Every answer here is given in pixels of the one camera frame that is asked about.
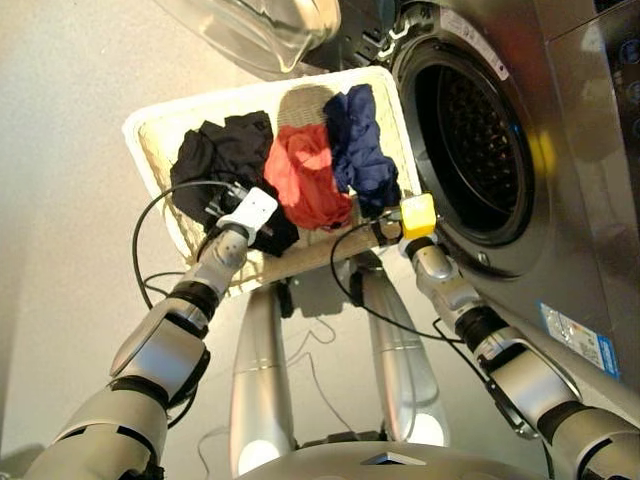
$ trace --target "sticker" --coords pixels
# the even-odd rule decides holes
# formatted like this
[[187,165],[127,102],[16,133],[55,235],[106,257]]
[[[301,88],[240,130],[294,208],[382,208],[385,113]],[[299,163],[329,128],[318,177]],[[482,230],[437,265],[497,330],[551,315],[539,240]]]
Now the sticker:
[[482,58],[484,58],[493,71],[496,72],[500,80],[506,80],[509,78],[509,71],[507,67],[500,61],[496,52],[491,48],[487,41],[480,35],[480,33],[473,28],[473,26],[467,22],[460,15],[448,8],[442,8],[440,10],[440,26],[444,30],[457,35],[465,42],[475,48]]
[[540,314],[545,321],[549,335],[612,377],[620,378],[611,340],[603,335],[598,335],[578,322],[574,322],[544,303],[540,303]]

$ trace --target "white basket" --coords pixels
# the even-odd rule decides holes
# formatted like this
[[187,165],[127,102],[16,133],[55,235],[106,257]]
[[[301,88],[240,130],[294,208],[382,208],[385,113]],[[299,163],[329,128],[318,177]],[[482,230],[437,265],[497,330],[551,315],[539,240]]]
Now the white basket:
[[[419,194],[420,184],[396,86],[393,77],[381,67],[260,83],[153,105],[133,113],[122,131],[147,190],[155,197],[171,187],[169,171],[177,159],[185,132],[197,130],[205,120],[224,125],[228,116],[264,110],[271,120],[275,138],[282,125],[300,127],[324,123],[322,108],[327,100],[338,92],[347,93],[352,86],[363,83],[370,84],[373,89],[376,120],[381,132],[380,146],[398,167],[402,196]],[[204,237],[202,227],[170,201],[159,202],[158,207],[180,254],[187,264],[192,264]],[[356,224],[360,220],[358,209],[353,211],[352,223]],[[281,258],[251,250],[245,267],[234,277],[229,294],[237,295],[326,265],[335,237],[343,231],[299,229],[300,240]],[[355,255],[376,245],[369,228],[362,228],[340,244],[336,259]]]

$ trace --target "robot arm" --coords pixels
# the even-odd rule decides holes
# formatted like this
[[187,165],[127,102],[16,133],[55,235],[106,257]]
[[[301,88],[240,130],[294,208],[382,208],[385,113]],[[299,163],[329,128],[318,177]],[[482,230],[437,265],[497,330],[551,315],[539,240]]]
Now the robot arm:
[[570,376],[509,326],[427,238],[406,252],[418,289],[473,352],[487,391],[514,431],[541,436],[559,478],[640,478],[640,430],[617,415],[585,406]]
[[73,415],[34,462],[27,480],[162,479],[167,410],[198,384],[210,354],[202,339],[255,232],[277,203],[252,189],[218,221],[223,231],[115,356],[112,380]]

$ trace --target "clothing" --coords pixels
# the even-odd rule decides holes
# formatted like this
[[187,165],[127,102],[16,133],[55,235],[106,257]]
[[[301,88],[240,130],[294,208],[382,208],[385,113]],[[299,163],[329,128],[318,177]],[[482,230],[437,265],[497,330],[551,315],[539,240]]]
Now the clothing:
[[283,126],[271,147],[265,179],[278,190],[287,218],[314,230],[345,224],[351,199],[338,192],[324,125]]
[[379,216],[400,202],[398,169],[380,149],[380,127],[371,85],[356,85],[331,98],[323,109],[338,190],[358,193],[362,216]]
[[[272,141],[271,123],[265,112],[228,117],[224,127],[205,121],[198,131],[185,133],[178,159],[171,167],[171,184],[195,180],[237,182],[247,190],[257,186],[275,198],[276,190],[262,177]],[[215,235],[218,217],[205,210],[210,202],[224,213],[231,213],[240,204],[222,186],[185,188],[173,194],[173,203],[179,210],[200,223],[206,234]],[[273,235],[259,231],[252,248],[280,256],[299,238],[282,207],[274,212],[267,226]]]

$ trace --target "gray floor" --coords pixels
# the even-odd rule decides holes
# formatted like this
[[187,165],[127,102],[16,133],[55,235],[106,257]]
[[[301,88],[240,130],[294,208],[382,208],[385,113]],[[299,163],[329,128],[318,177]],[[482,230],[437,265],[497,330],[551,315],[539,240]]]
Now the gray floor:
[[[148,197],[120,132],[124,119],[146,105],[256,80],[151,0],[4,0],[1,12],[0,447],[3,468],[19,473],[16,464],[47,445],[105,384],[113,353],[145,313],[129,241]],[[159,217],[142,237],[146,272],[180,267]],[[418,326],[428,328],[434,314],[407,263],[393,251],[383,258]],[[312,298],[308,277],[296,288]],[[207,338],[213,362],[192,413],[169,435],[167,478],[205,478],[197,445],[228,422],[230,366],[246,301],[226,302],[213,322]],[[366,318],[339,308],[323,317],[336,341],[310,341],[305,350],[345,420],[359,430],[377,428]],[[330,337],[303,313],[286,321],[288,351],[309,328]],[[453,445],[544,472],[539,443],[509,431],[448,347],[429,344],[428,351]],[[307,361],[291,368],[290,380],[299,441],[342,430]],[[228,478],[226,439],[205,438],[201,447],[212,478]]]

